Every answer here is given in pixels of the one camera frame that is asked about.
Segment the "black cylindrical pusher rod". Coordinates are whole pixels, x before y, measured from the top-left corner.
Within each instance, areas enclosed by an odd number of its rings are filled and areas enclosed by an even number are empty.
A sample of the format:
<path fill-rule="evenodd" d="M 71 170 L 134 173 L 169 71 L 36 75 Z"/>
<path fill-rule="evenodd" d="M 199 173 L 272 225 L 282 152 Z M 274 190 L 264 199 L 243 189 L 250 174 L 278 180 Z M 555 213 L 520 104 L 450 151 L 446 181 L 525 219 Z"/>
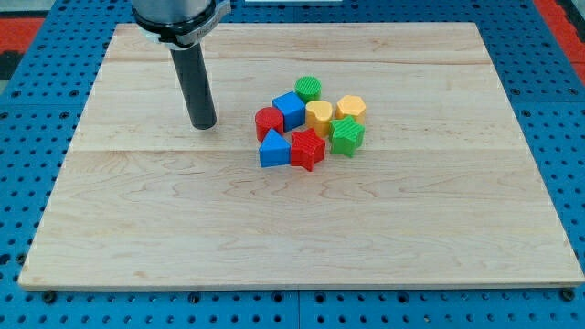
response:
<path fill-rule="evenodd" d="M 198 130 L 212 128 L 217 116 L 201 46 L 171 50 L 171 56 L 192 126 Z"/>

